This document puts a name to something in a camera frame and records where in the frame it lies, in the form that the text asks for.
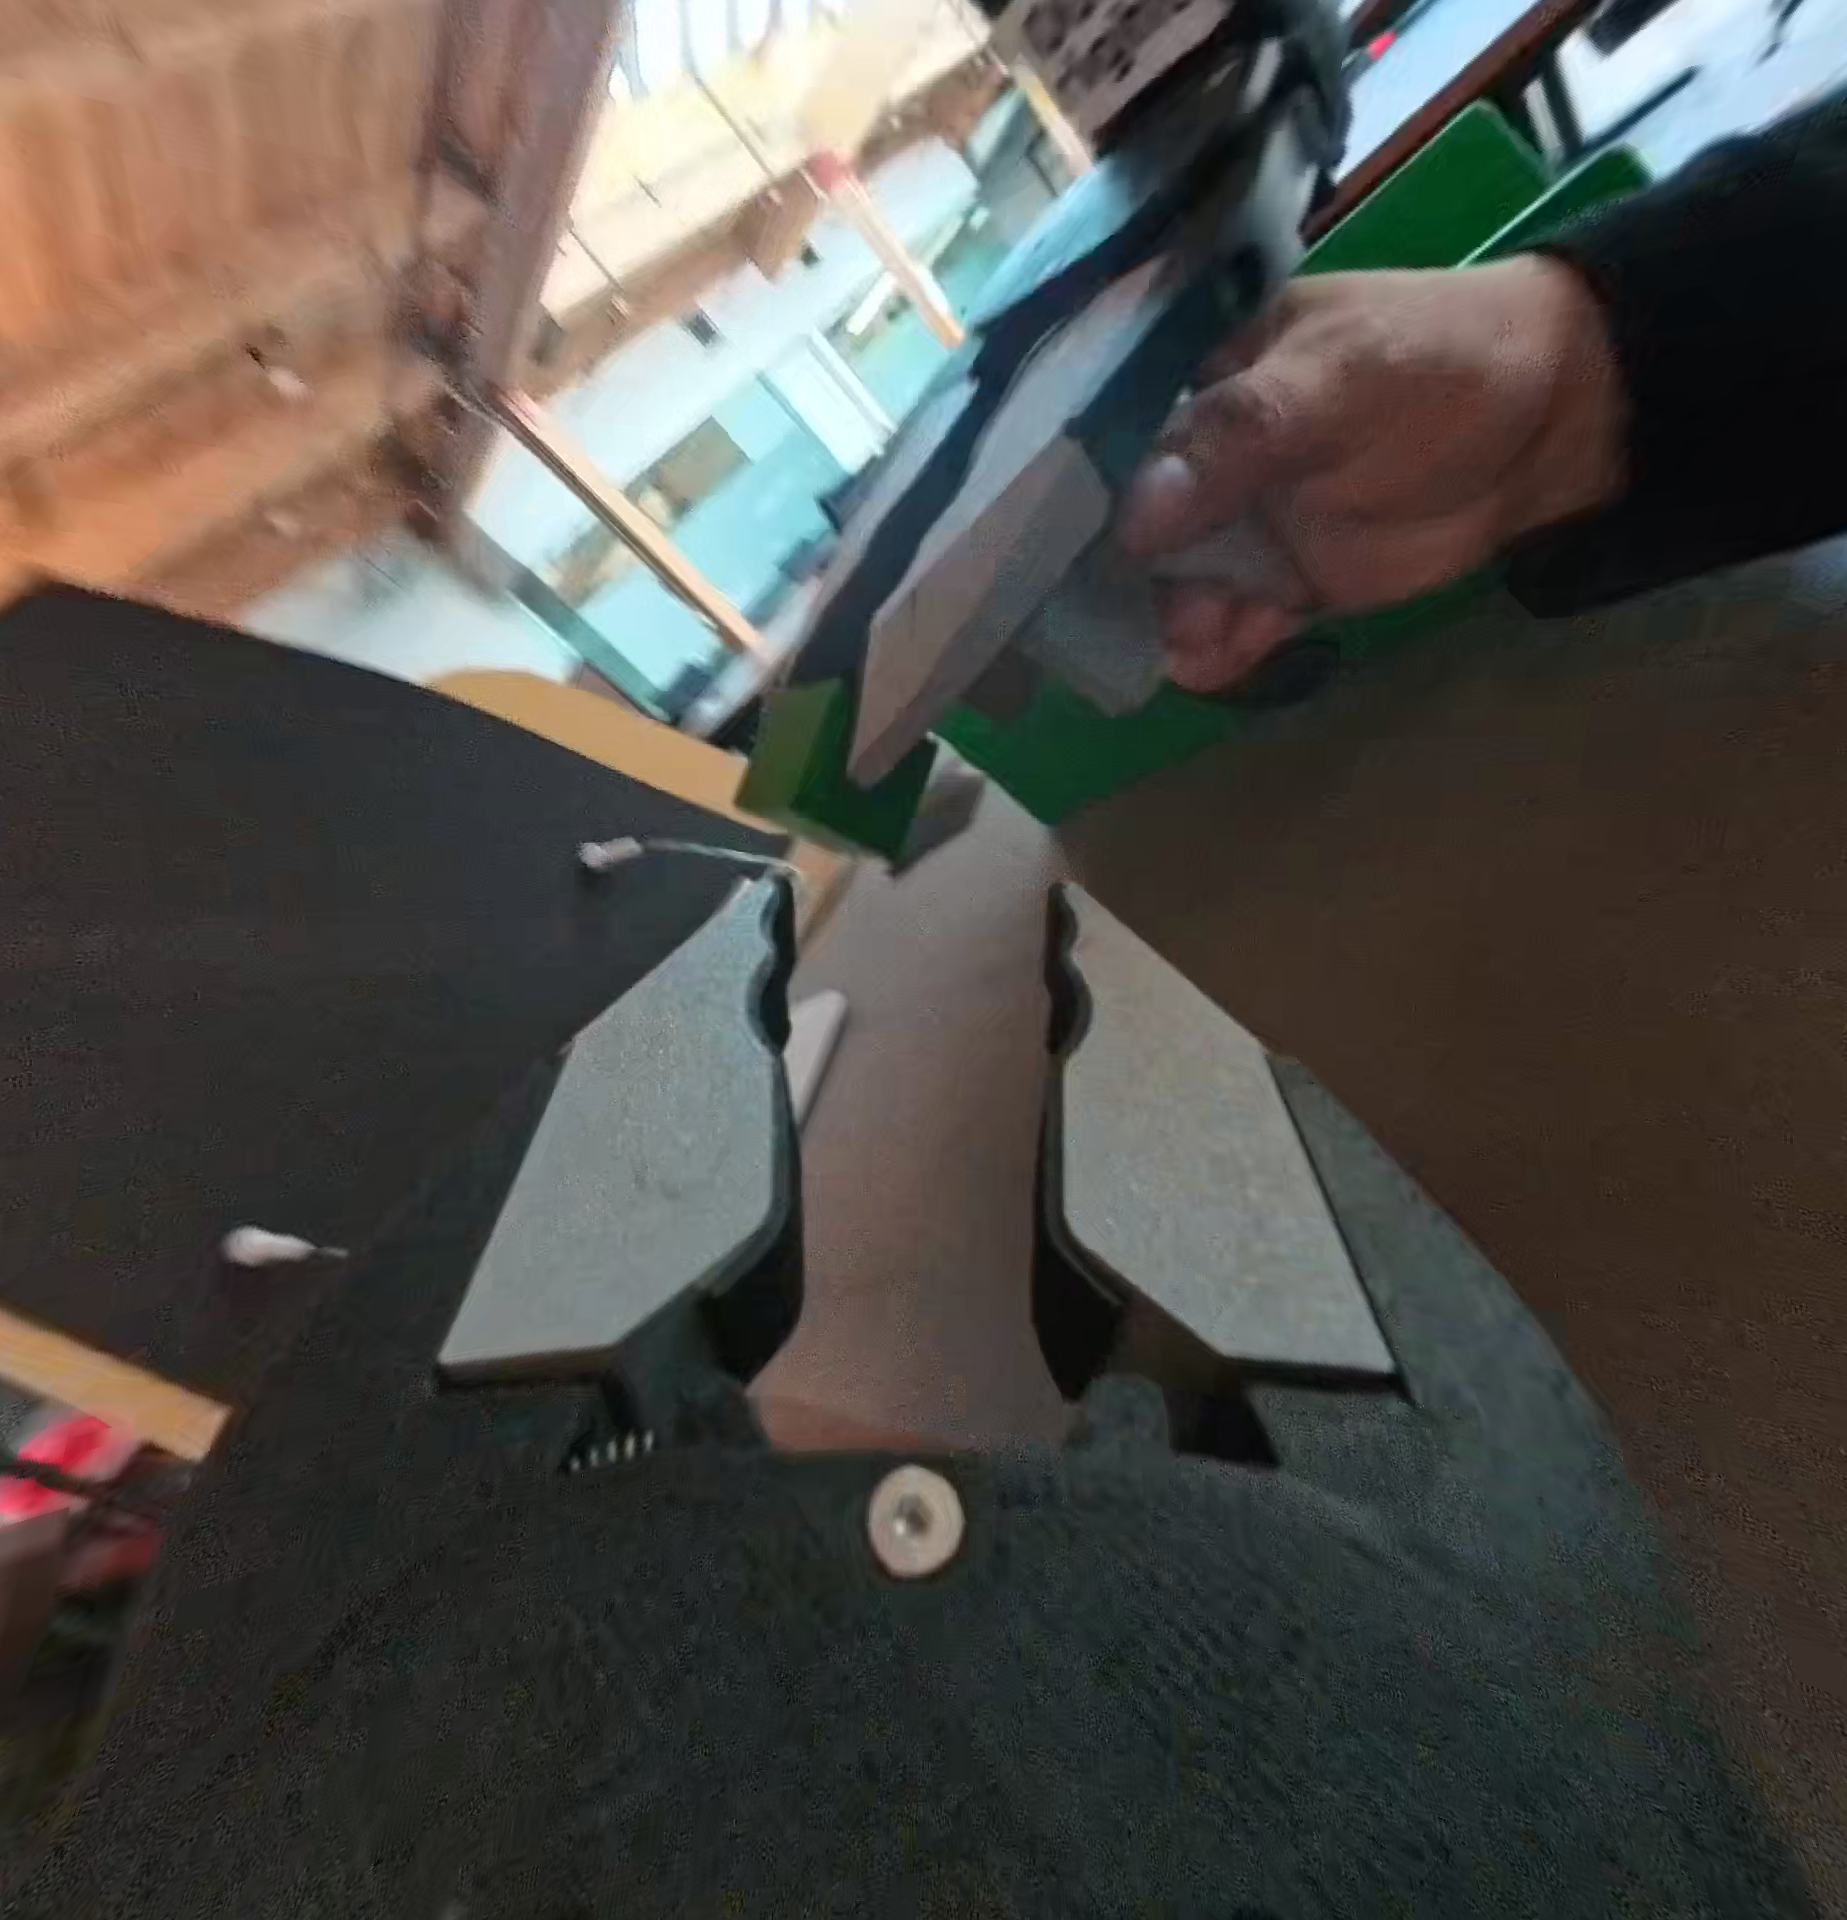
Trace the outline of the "stack of green bins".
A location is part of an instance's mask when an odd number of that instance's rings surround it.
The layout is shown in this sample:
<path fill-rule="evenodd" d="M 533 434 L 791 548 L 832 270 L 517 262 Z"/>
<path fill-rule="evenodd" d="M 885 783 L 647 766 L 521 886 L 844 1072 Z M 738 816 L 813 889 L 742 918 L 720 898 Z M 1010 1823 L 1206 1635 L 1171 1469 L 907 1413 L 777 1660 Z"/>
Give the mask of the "stack of green bins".
<path fill-rule="evenodd" d="M 1551 178 L 1498 108 L 1470 104 L 1322 232 L 1296 274 L 1485 265 L 1533 251 L 1650 180 L 1653 168 L 1632 146 L 1606 146 Z M 1288 642 L 1235 697 L 1163 685 L 1130 716 L 1108 716 L 1044 676 L 1027 714 L 990 719 L 957 706 L 939 735 L 1040 823 L 1062 825 L 1141 777 L 1238 737 L 1250 718 L 1313 698 L 1347 667 L 1470 612 L 1497 583 L 1498 570 L 1485 568 L 1411 601 L 1320 626 Z"/>

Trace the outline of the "person's right forearm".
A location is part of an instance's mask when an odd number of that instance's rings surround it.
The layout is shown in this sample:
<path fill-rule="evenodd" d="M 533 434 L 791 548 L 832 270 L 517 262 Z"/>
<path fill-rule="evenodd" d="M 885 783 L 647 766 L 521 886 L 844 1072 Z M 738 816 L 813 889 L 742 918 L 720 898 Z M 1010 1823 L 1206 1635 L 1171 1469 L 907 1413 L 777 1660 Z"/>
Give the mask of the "person's right forearm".
<path fill-rule="evenodd" d="M 1564 226 L 1602 304 L 1626 481 L 1520 539 L 1533 614 L 1582 614 L 1847 534 L 1847 88 Z"/>

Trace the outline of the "pile of coloured clutter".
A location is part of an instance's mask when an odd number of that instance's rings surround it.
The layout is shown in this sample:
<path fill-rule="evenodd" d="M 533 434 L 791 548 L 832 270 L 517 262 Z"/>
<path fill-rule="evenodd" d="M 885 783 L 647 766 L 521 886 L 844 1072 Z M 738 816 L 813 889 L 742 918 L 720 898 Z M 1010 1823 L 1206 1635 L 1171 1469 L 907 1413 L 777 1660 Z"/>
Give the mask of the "pile of coloured clutter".
<path fill-rule="evenodd" d="M 143 1462 L 136 1435 L 95 1411 L 0 1409 L 0 1671 L 25 1666 L 63 1600 L 142 1581 L 165 1531 Z"/>

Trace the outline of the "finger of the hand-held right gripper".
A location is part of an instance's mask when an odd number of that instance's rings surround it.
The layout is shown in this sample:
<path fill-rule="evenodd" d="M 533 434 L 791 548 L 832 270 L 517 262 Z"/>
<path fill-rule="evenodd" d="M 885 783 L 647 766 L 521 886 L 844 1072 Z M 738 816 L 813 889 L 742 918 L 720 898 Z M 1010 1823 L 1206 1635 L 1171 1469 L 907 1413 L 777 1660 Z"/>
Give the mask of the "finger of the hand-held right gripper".
<path fill-rule="evenodd" d="M 1153 258 L 1053 324 L 1013 363 L 997 356 L 1003 324 L 989 324 L 979 354 L 966 369 L 946 371 L 848 518 L 796 657 L 794 683 L 859 685 L 879 603 L 905 576 L 982 446 L 1040 449 L 1054 434 L 1075 434 L 1110 487 L 1112 518 L 1120 483 L 1183 385 L 1182 302 L 1183 274 L 1173 262 Z"/>
<path fill-rule="evenodd" d="M 979 448 L 905 576 L 879 603 L 846 773 L 889 773 L 982 676 L 1105 531 L 1110 487 L 1075 434 Z"/>

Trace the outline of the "green block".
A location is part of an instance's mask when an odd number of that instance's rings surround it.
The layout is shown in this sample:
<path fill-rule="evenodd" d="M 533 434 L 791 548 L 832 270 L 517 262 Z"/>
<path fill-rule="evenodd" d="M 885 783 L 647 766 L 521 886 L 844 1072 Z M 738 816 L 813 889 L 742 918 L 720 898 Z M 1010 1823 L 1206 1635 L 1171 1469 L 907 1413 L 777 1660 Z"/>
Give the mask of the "green block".
<path fill-rule="evenodd" d="M 927 739 L 889 773 L 848 773 L 855 697 L 840 679 L 772 690 L 758 714 L 736 803 L 796 840 L 897 868 L 922 818 L 939 746 Z"/>

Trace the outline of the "black board with wooden edge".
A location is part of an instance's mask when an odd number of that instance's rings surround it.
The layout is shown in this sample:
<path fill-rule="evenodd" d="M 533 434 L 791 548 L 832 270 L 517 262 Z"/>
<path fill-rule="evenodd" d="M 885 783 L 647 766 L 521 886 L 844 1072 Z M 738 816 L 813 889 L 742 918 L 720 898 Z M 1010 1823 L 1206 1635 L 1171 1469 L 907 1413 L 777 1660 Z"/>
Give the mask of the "black board with wooden edge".
<path fill-rule="evenodd" d="M 384 1222 L 778 837 L 435 690 L 68 584 L 0 609 L 0 1313 L 211 1469 Z M 239 1270 L 240 1226 L 349 1258 Z"/>

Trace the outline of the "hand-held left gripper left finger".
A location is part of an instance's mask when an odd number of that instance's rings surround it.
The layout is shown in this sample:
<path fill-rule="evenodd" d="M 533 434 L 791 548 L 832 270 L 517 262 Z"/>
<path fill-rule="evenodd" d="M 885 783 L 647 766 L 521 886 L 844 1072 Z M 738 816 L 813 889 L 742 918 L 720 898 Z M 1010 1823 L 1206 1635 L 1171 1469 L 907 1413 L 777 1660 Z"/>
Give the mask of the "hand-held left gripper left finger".
<path fill-rule="evenodd" d="M 451 1330 L 452 1384 L 754 1381 L 803 1299 L 785 1065 L 796 899 L 718 911 L 567 1046 Z"/>

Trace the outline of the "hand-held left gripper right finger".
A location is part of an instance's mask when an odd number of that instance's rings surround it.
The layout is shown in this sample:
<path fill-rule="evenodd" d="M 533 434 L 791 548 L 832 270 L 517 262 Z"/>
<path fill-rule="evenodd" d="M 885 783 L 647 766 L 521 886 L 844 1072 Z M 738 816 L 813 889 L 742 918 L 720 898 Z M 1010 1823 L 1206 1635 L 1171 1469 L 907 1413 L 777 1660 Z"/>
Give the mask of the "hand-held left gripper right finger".
<path fill-rule="evenodd" d="M 1399 1364 L 1263 1042 L 1075 883 L 1045 917 L 1031 1312 L 1062 1395 L 1394 1389 Z"/>

